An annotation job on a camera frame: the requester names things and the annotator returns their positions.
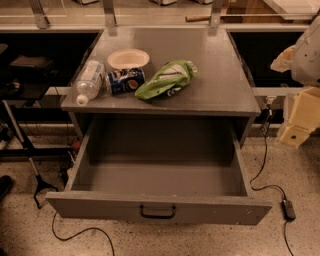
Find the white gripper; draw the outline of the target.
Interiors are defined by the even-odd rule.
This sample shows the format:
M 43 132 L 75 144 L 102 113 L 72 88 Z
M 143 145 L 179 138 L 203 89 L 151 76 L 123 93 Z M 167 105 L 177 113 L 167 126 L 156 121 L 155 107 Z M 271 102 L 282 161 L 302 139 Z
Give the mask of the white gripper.
M 281 52 L 270 65 L 276 72 L 286 72 L 291 69 L 295 46 L 289 46 Z M 282 145 L 297 149 L 320 126 L 320 89 L 307 87 L 294 96 L 294 102 L 285 123 L 284 130 L 279 135 Z

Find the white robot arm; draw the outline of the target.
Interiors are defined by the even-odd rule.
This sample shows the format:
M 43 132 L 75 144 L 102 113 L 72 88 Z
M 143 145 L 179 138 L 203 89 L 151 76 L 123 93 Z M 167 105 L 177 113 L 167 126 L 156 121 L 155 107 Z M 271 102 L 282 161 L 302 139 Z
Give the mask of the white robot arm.
M 278 133 L 279 142 L 297 149 L 320 125 L 320 17 L 317 16 L 296 44 L 273 60 L 270 68 L 290 70 L 294 81 L 303 85 L 293 97 L 289 118 Z

